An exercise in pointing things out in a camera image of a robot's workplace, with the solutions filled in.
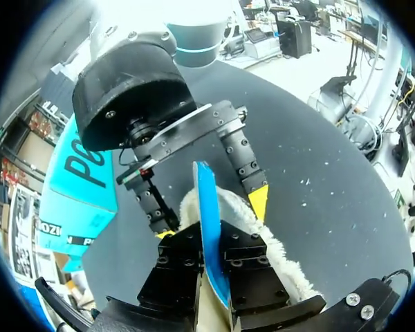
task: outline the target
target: black cable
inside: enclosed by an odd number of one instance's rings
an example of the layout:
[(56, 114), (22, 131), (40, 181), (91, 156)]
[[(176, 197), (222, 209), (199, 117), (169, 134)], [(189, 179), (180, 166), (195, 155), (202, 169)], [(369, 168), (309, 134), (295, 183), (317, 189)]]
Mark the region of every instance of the black cable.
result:
[(408, 270), (405, 270), (404, 268), (401, 269), (401, 270), (397, 270), (397, 271), (391, 273), (390, 275), (384, 276), (381, 279), (381, 281), (382, 282), (388, 282), (392, 277), (395, 277), (397, 275), (405, 275), (407, 277), (407, 290), (406, 290), (406, 295), (407, 295), (410, 291), (410, 287), (412, 286), (412, 276), (411, 276), (411, 274)]
[(118, 155), (118, 164), (120, 166), (131, 166), (132, 164), (135, 163), (135, 160), (130, 161), (129, 163), (122, 163), (122, 156), (123, 156), (123, 153), (125, 152), (125, 149), (126, 148), (123, 147), (122, 151), (120, 151), (120, 154)]
[[(372, 64), (371, 64), (371, 61), (373, 60), (373, 59), (375, 59), (375, 57), (372, 57), (371, 56), (371, 54), (369, 53), (369, 59), (367, 59), (367, 54), (366, 54), (366, 52), (363, 50), (362, 51), (362, 54), (364, 55), (364, 57), (365, 57), (365, 59), (366, 59), (366, 61), (367, 61), (367, 64), (369, 65), (369, 67), (371, 67), (372, 68)], [(383, 68), (374, 68), (374, 70), (376, 70), (376, 71), (382, 71), (383, 70)]]
[(62, 330), (62, 327), (65, 325), (65, 322), (61, 322), (60, 324), (58, 324), (57, 328), (55, 329), (55, 332), (60, 332)]

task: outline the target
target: screw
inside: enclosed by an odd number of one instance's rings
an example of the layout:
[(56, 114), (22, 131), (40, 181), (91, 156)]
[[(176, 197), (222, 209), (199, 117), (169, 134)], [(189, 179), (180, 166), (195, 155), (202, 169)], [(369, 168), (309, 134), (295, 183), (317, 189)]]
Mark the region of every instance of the screw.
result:
[(117, 30), (117, 26), (110, 26), (108, 30), (106, 30), (105, 35), (106, 37), (109, 37)]
[(106, 117), (106, 119), (112, 119), (115, 116), (115, 114), (115, 111), (109, 111), (104, 116)]
[(162, 256), (157, 259), (157, 263), (159, 264), (166, 264), (168, 261), (169, 259), (166, 256)]
[(193, 265), (194, 265), (194, 261), (192, 259), (185, 260), (185, 266), (193, 266)]
[(243, 266), (243, 262), (241, 259), (234, 259), (233, 261), (230, 261), (230, 265), (234, 266), (235, 268), (240, 268)]
[(169, 33), (166, 31), (165, 33), (163, 33), (163, 35), (161, 36), (161, 40), (168, 40), (169, 39)]
[(348, 306), (357, 306), (361, 301), (361, 297), (357, 293), (350, 293), (346, 296), (346, 304)]
[(363, 306), (361, 309), (360, 316), (364, 320), (370, 320), (375, 313), (375, 309), (371, 305)]
[(132, 31), (127, 35), (129, 39), (135, 39), (137, 38), (137, 36), (138, 36), (138, 33), (136, 33), (135, 31)]

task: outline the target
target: gray table surface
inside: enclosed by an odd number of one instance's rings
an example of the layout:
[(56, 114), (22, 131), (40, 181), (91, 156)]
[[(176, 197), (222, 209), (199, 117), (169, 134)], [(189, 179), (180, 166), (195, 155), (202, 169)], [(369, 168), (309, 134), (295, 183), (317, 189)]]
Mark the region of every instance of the gray table surface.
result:
[[(328, 305), (366, 279), (412, 270), (409, 241), (393, 199), (373, 167), (334, 126), (285, 90), (222, 62), (181, 68), (181, 73), (197, 102), (230, 100), (235, 107), (247, 106), (245, 134), (269, 182), (266, 223)], [(118, 165), (118, 153), (113, 153), (116, 176), (125, 170)], [(193, 188), (194, 160), (206, 160), (221, 187), (243, 194), (220, 142), (206, 136), (154, 168), (153, 182), (176, 212)], [(106, 295), (137, 304), (157, 258), (158, 239), (133, 192), (117, 187), (117, 199), (117, 216), (83, 256), (98, 308), (104, 308)], [(392, 285), (402, 293), (405, 278), (397, 277)]]

